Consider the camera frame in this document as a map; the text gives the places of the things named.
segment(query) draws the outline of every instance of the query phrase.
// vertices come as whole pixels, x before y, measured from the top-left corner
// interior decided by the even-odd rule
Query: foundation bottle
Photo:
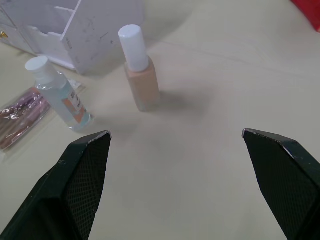
[[[152,110],[160,100],[155,65],[148,57],[142,30],[138,25],[127,25],[119,31],[126,58],[124,70],[137,108]]]

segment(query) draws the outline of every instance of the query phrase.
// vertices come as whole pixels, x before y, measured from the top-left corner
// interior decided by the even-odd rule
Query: white table
[[[241,133],[281,134],[320,159],[320,35],[288,0],[147,0],[146,12],[162,106],[138,112],[120,49],[86,76],[64,69],[88,86],[95,123],[74,133],[48,117],[5,156],[0,231],[69,143],[110,130],[90,239],[285,240]],[[30,55],[2,44],[0,54],[4,104],[33,79]]]

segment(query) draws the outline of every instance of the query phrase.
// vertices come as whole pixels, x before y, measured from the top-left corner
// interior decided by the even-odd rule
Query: makeup organizer
[[[82,74],[143,20],[142,0],[4,0],[0,41]]]

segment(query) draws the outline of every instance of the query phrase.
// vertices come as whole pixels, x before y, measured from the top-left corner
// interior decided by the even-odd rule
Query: clear plastic bottle
[[[70,129],[78,131],[90,122],[90,114],[68,79],[56,71],[46,56],[32,58],[25,64],[25,68],[33,73],[35,87]]]

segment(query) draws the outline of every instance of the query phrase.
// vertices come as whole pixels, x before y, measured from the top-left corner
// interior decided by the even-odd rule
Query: white bottle cap
[[[127,25],[119,31],[120,42],[128,64],[132,72],[142,72],[149,67],[144,36],[138,25]]]
[[[33,73],[37,84],[49,84],[58,77],[58,72],[46,56],[37,56],[25,64],[25,69]]]

